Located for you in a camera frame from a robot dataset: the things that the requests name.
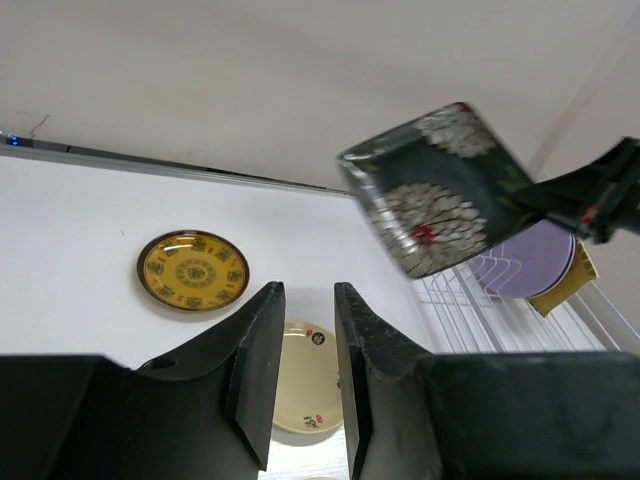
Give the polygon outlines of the cream plate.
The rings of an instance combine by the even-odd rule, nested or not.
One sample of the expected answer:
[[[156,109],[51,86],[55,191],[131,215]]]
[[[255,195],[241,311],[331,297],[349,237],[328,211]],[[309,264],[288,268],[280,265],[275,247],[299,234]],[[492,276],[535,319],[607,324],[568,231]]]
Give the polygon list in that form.
[[[284,327],[273,423],[291,433],[324,434],[343,422],[335,335],[309,322]]]

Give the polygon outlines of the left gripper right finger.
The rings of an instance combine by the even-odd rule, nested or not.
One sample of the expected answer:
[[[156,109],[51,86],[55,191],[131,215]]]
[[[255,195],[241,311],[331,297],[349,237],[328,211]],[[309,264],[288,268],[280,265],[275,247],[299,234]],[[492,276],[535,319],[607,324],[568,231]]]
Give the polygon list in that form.
[[[419,369],[427,351],[347,282],[334,285],[334,314],[349,476],[433,479],[435,438]]]

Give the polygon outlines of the black floral square plate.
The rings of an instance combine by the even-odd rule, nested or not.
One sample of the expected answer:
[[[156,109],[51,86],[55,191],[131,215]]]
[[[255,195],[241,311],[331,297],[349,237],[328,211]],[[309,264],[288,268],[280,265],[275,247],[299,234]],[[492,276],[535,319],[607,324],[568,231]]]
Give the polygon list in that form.
[[[337,165],[411,279],[465,262],[540,218],[512,197],[531,177],[465,102],[367,139],[340,153]]]

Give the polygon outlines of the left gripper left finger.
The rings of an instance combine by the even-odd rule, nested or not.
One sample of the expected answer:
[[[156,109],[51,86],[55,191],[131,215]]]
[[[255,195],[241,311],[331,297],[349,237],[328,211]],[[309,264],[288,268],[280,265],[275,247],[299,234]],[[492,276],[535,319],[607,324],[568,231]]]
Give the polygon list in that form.
[[[234,314],[143,364],[155,381],[149,453],[161,470],[267,466],[285,287],[265,284]]]

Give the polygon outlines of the purple round plate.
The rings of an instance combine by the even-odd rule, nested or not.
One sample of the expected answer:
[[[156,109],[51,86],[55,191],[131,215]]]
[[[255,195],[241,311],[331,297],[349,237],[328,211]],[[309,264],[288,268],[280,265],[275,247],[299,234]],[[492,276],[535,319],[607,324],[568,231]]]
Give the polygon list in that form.
[[[565,276],[576,247],[574,235],[543,220],[476,256],[470,267],[489,293],[508,299],[532,298]]]

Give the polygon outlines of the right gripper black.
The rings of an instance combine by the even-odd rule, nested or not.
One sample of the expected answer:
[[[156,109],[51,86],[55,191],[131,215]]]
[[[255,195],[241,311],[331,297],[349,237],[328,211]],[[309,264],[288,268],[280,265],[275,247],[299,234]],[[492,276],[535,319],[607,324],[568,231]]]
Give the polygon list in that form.
[[[511,199],[555,223],[577,223],[576,235],[608,243],[619,230],[639,234],[639,140],[622,138],[595,161],[523,187]]]

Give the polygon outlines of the yellow woven square plate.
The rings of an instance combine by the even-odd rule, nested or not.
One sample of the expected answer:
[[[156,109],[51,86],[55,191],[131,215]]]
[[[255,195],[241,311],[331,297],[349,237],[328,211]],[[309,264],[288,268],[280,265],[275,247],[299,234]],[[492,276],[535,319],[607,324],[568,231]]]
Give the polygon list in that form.
[[[527,303],[542,317],[547,317],[556,307],[598,278],[596,267],[583,242],[577,240],[576,253],[566,275],[547,292],[528,298]]]

